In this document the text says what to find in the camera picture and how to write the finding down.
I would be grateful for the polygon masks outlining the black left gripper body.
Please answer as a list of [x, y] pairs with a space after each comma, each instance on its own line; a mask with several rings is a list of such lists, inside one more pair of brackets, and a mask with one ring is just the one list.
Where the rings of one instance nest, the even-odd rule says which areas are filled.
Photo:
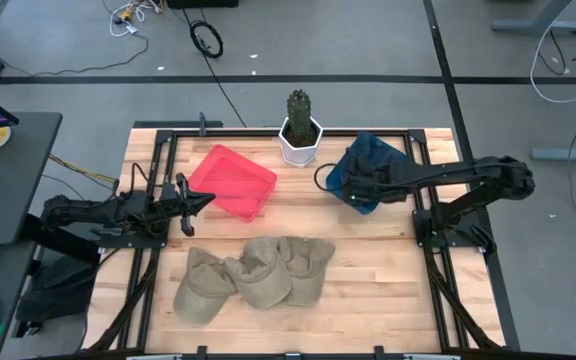
[[176, 177], [176, 187], [177, 200], [176, 201], [164, 201], [159, 199], [160, 204], [163, 206], [164, 214], [167, 217], [180, 216], [181, 217], [181, 229], [186, 236], [194, 236], [194, 227], [191, 224], [190, 217], [190, 188], [186, 177], [181, 173], [177, 173]]

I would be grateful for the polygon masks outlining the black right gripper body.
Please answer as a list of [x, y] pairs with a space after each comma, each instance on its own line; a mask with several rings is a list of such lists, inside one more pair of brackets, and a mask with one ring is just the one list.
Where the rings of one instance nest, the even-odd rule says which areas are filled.
[[371, 171], [347, 171], [343, 177], [343, 193], [344, 197], [348, 200], [356, 202], [372, 202], [378, 203], [397, 203], [403, 201], [403, 191], [395, 186], [395, 182], [391, 179], [394, 187], [387, 191], [377, 191], [368, 187], [363, 182], [363, 177]]

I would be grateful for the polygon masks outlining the blue denim hat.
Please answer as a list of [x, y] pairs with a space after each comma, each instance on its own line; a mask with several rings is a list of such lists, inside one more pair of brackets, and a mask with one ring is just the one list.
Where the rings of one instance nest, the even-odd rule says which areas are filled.
[[407, 155], [372, 133], [362, 131], [348, 147], [337, 163], [342, 174], [358, 174], [389, 165], [392, 162], [405, 162]]

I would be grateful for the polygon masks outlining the beige baseball cap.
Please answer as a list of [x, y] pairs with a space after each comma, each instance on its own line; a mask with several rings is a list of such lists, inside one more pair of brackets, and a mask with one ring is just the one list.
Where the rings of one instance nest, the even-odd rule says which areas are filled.
[[188, 252], [186, 272], [175, 294], [173, 308], [193, 326], [209, 324], [237, 289], [224, 261], [208, 251], [193, 247]]
[[227, 257], [225, 269], [237, 291], [256, 309], [265, 310], [281, 302], [292, 289], [291, 276], [279, 251], [279, 238], [259, 237], [249, 241], [239, 258]]
[[284, 301], [293, 306], [315, 305], [322, 295], [335, 246], [324, 239], [286, 236], [279, 239], [278, 250], [291, 279]]

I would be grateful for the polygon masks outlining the pink plastic bin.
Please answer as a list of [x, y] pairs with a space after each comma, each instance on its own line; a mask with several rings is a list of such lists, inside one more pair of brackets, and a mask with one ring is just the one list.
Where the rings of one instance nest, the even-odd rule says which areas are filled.
[[213, 193], [213, 203], [252, 222], [275, 189], [277, 175], [224, 145], [215, 145], [189, 178], [195, 192]]

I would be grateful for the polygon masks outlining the white faceted plant pot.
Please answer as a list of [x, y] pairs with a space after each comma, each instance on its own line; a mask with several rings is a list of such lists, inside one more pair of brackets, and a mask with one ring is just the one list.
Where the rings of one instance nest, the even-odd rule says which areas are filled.
[[313, 162], [318, 154], [319, 144], [323, 135], [323, 128], [313, 118], [310, 117], [311, 127], [315, 130], [315, 142], [313, 145], [305, 147], [295, 147], [287, 139], [285, 133], [289, 129], [289, 118], [286, 117], [279, 131], [281, 153], [284, 161], [292, 166], [303, 168]]

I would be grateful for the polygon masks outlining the green cactus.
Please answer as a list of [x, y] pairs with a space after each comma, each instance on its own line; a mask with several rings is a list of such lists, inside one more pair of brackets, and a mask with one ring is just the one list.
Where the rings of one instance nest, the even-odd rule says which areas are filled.
[[311, 100], [302, 89], [294, 90], [287, 99], [288, 128], [286, 137], [293, 147], [308, 147], [316, 142], [311, 122]]

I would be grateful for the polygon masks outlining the black bag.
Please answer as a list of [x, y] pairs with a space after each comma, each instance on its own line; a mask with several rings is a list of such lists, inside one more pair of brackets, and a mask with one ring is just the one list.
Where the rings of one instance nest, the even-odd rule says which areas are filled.
[[41, 266], [19, 300], [16, 320], [40, 323], [83, 313], [90, 303], [97, 270], [97, 264], [67, 256]]

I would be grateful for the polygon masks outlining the black desk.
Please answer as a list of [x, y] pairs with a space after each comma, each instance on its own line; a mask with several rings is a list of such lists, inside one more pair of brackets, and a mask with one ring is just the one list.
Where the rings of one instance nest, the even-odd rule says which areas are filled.
[[17, 242], [63, 115], [19, 112], [19, 124], [0, 148], [0, 247]]

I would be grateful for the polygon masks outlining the black aluminium table frame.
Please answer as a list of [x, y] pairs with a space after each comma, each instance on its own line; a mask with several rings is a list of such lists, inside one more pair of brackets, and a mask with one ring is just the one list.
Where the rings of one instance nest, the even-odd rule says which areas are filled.
[[[130, 171], [140, 164], [157, 180], [191, 174], [215, 145], [224, 145], [277, 175], [275, 189], [250, 223], [215, 205], [193, 221], [188, 238], [177, 225], [158, 255], [153, 286], [137, 305], [117, 344], [142, 347], [151, 355], [178, 360], [340, 360], [406, 353], [437, 353], [464, 339], [447, 303], [435, 303], [422, 249], [416, 242], [412, 213], [464, 192], [454, 185], [423, 191], [403, 203], [381, 205], [362, 215], [322, 189], [331, 163], [353, 142], [352, 129], [328, 129], [317, 158], [308, 167], [284, 162], [278, 133], [270, 128], [212, 129], [200, 136], [181, 129], [137, 128], [129, 137], [121, 180], [143, 187]], [[268, 310], [231, 297], [205, 326], [183, 322], [173, 310], [174, 295], [193, 247], [219, 256], [238, 256], [258, 236], [318, 237], [335, 244], [320, 301], [311, 307], [279, 304]]]

